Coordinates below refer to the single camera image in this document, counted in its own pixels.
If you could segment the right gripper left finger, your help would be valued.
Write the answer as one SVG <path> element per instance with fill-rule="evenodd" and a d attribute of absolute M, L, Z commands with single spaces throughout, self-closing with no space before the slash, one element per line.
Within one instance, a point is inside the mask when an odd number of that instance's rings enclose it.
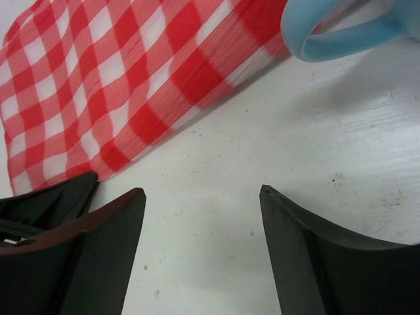
<path fill-rule="evenodd" d="M 100 209 L 1 248 L 2 314 L 121 314 L 146 195 L 133 188 Z"/>

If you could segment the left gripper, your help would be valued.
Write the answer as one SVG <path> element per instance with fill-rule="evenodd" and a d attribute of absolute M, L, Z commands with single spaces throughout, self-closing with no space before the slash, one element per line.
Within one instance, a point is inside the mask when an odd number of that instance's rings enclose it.
<path fill-rule="evenodd" d="M 1 200 L 1 242 L 18 243 L 88 213 L 98 175 L 83 173 L 59 184 Z"/>

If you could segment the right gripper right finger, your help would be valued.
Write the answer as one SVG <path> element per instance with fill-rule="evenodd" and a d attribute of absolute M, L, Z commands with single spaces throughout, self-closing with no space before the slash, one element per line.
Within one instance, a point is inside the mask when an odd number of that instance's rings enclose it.
<path fill-rule="evenodd" d="M 264 233 L 282 314 L 418 314 L 419 246 L 339 226 L 261 188 Z"/>

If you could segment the red checkered cloth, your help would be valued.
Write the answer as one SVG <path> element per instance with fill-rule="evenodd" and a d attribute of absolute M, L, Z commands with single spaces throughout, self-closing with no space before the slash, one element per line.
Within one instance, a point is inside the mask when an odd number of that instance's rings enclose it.
<path fill-rule="evenodd" d="M 284 1 L 36 1 L 1 46 L 16 195 L 102 180 L 287 54 Z"/>

